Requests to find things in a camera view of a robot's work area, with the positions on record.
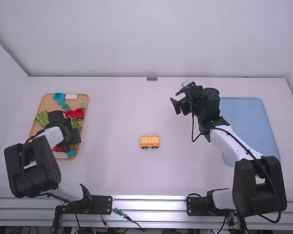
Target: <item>table surface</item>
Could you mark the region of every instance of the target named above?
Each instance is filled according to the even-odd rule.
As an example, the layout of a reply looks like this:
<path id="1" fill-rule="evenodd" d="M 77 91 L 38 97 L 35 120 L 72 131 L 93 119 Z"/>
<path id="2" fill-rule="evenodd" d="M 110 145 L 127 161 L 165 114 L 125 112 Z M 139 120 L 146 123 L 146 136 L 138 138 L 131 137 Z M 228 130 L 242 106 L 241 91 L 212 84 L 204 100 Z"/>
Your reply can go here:
<path id="1" fill-rule="evenodd" d="M 79 156 L 58 163 L 62 177 L 84 184 L 92 194 L 129 195 L 122 199 L 165 195 L 164 199 L 169 201 L 173 195 L 182 199 L 193 192 L 204 195 L 211 189 L 231 187 L 233 168 L 203 137 L 195 144 L 191 142 L 191 116 L 177 116 L 170 103 L 169 98 L 187 79 L 30 78 L 0 154 L 0 197 L 12 196 L 3 149 L 26 140 L 42 96 L 55 92 L 89 96 Z M 218 89 L 221 97 L 253 97 L 263 101 L 282 158 L 287 198 L 293 201 L 293 97 L 286 80 L 192 79 L 203 87 Z M 161 147 L 141 150 L 140 136 L 153 134 L 161 137 Z M 291 219 L 288 217 L 286 223 L 293 222 Z"/>

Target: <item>black cable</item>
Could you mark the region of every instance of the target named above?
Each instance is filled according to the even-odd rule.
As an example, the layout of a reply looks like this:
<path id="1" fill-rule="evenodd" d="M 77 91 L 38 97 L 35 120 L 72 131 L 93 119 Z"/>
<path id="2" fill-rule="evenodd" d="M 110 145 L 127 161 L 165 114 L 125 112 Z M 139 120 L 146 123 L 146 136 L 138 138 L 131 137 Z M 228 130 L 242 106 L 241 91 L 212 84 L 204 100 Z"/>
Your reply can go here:
<path id="1" fill-rule="evenodd" d="M 60 201 L 63 201 L 63 202 L 65 202 L 65 203 L 70 203 L 68 200 L 65 200 L 65 199 L 63 199 L 63 198 L 60 198 L 60 197 L 58 197 L 58 196 L 56 196 L 56 195 L 54 195 L 54 194 L 50 194 L 50 193 L 44 193 L 44 194 L 42 194 L 42 195 L 51 196 L 51 197 L 54 197 L 54 198 L 56 198 L 57 200 L 60 200 Z"/>
<path id="2" fill-rule="evenodd" d="M 194 131 L 194 113 L 192 113 L 192 134 L 191 134 L 191 140 L 192 140 L 192 142 L 195 142 L 199 138 L 199 136 L 201 135 L 201 133 L 195 139 L 193 139 L 193 131 Z"/>
<path id="3" fill-rule="evenodd" d="M 81 230 L 81 229 L 82 229 L 82 228 L 77 229 L 76 232 L 74 232 L 74 234 L 76 234 L 76 233 L 77 233 L 79 230 Z"/>
<path id="4" fill-rule="evenodd" d="M 192 194 L 189 194 L 189 195 L 187 196 L 187 198 L 186 198 L 186 203 L 187 203 L 188 206 L 190 206 L 190 207 L 192 207 L 192 208 L 196 208 L 195 206 L 192 206 L 192 205 L 190 204 L 190 202 L 189 202 L 189 197 L 190 197 L 190 196 L 198 196 L 198 197 L 200 197 L 201 200 L 202 200 L 202 202 L 205 204 L 205 201 L 203 200 L 203 198 L 202 198 L 201 195 L 196 194 L 196 193 L 192 193 Z"/>
<path id="5" fill-rule="evenodd" d="M 224 222 L 223 222 L 223 225 L 221 225 L 220 230 L 219 230 L 216 234 L 219 234 L 219 233 L 221 232 L 221 230 L 223 229 L 223 227 L 224 227 L 224 225 L 225 225 L 225 222 L 226 222 L 226 218 L 227 218 L 227 217 L 225 217 Z"/>
<path id="6" fill-rule="evenodd" d="M 77 214 L 75 214 L 75 217 L 76 217 L 76 220 L 77 220 L 77 223 L 78 223 L 78 228 L 80 228 L 80 223 L 79 223 L 79 220 L 78 220 Z"/>
<path id="7" fill-rule="evenodd" d="M 230 132 L 228 132 L 227 130 L 225 129 L 222 129 L 222 128 L 212 128 L 212 129 L 215 129 L 215 130 L 220 130 L 220 131 L 223 131 L 225 133 L 227 133 L 227 135 L 231 136 L 246 152 L 247 154 L 249 154 L 253 159 L 254 161 L 256 162 L 256 164 L 259 166 L 259 168 L 261 169 L 261 171 L 265 174 L 266 176 L 266 179 L 268 180 L 268 182 L 270 183 L 271 187 L 272 187 L 272 190 L 273 190 L 273 193 L 274 195 L 276 196 L 277 198 L 277 203 L 278 203 L 278 217 L 276 220 L 271 220 L 265 216 L 263 216 L 262 214 L 259 214 L 258 216 L 266 219 L 267 221 L 271 222 L 271 223 L 277 223 L 280 221 L 280 218 L 281 218 L 281 201 L 280 201 L 280 197 L 278 196 L 278 193 L 277 193 L 277 190 L 272 182 L 272 179 L 270 178 L 269 174 L 267 173 L 266 169 L 262 166 L 262 164 L 260 164 L 259 160 L 257 158 L 255 158 L 255 156 L 251 153 L 251 151 L 249 149 L 247 149 L 234 135 L 232 135 Z"/>
<path id="8" fill-rule="evenodd" d="M 131 220 L 131 221 L 138 225 L 139 228 L 136 228 L 137 230 L 142 231 L 143 233 L 147 231 L 147 228 L 142 228 L 142 227 L 139 225 L 139 223 L 137 223 L 136 221 L 134 221 L 134 220 Z"/>
<path id="9" fill-rule="evenodd" d="M 124 234 L 125 232 L 127 232 L 127 231 L 128 231 L 128 229 L 129 229 L 129 228 L 127 228 L 125 231 L 123 231 L 123 232 L 121 232 L 121 233 L 122 233 L 122 234 Z"/>

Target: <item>metal extrusion frame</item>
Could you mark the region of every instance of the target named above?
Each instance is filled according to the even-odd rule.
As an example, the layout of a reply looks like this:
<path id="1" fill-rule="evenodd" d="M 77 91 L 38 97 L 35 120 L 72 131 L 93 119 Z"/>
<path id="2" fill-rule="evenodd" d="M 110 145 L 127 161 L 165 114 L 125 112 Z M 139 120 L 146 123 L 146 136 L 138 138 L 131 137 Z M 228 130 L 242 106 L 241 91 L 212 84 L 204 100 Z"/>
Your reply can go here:
<path id="1" fill-rule="evenodd" d="M 60 201 L 47 197 L 0 197 L 0 226 L 52 226 L 55 207 L 60 204 Z M 186 196 L 114 195 L 115 207 L 143 228 L 217 229 L 223 222 L 223 217 L 188 216 Z M 266 216 L 276 219 L 277 213 Z M 104 227 L 97 214 L 79 214 L 78 219 L 83 227 Z M 110 227 L 137 227 L 114 213 L 105 215 L 104 219 Z M 279 223 L 269 223 L 259 216 L 247 217 L 246 223 L 248 229 L 293 230 L 293 199 L 288 200 L 288 207 L 282 212 Z M 63 214 L 60 225 L 77 227 L 75 216 Z"/>

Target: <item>green toy block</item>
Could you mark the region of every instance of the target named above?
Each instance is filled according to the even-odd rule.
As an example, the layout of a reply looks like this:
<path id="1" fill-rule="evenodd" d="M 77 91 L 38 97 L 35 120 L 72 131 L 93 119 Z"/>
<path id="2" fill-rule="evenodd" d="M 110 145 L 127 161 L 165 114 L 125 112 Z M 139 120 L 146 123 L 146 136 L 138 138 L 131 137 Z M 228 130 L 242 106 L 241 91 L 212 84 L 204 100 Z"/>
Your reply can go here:
<path id="1" fill-rule="evenodd" d="M 76 119 L 76 117 L 73 117 L 73 118 L 72 118 L 72 128 L 73 128 L 73 129 L 74 129 L 74 128 L 81 128 L 81 126 L 80 126 L 78 120 Z"/>
<path id="2" fill-rule="evenodd" d="M 36 120 L 43 126 L 49 123 L 48 113 L 46 111 L 41 111 L 40 113 L 36 114 Z"/>
<path id="3" fill-rule="evenodd" d="M 70 110 L 70 106 L 69 106 L 67 103 L 65 103 L 65 104 L 62 106 L 62 109 L 65 110 L 65 111 L 68 111 L 68 110 Z"/>
<path id="4" fill-rule="evenodd" d="M 85 103 L 85 102 L 81 102 L 80 103 L 80 106 L 79 106 L 79 108 L 82 108 L 82 109 L 86 109 L 86 107 L 87 107 L 87 103 Z"/>

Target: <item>red toy car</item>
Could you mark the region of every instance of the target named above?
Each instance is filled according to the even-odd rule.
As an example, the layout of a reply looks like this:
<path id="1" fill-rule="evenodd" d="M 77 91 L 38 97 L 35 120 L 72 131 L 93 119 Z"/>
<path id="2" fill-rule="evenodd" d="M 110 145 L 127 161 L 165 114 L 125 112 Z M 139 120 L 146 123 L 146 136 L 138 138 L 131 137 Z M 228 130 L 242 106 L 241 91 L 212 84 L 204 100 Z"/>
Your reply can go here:
<path id="1" fill-rule="evenodd" d="M 84 110 L 82 108 L 77 108 L 75 110 L 75 117 L 76 117 L 77 120 L 84 119 Z"/>
<path id="2" fill-rule="evenodd" d="M 68 110 L 68 111 L 66 112 L 66 114 L 67 114 L 68 117 L 71 117 L 71 118 L 75 117 L 75 111 Z"/>

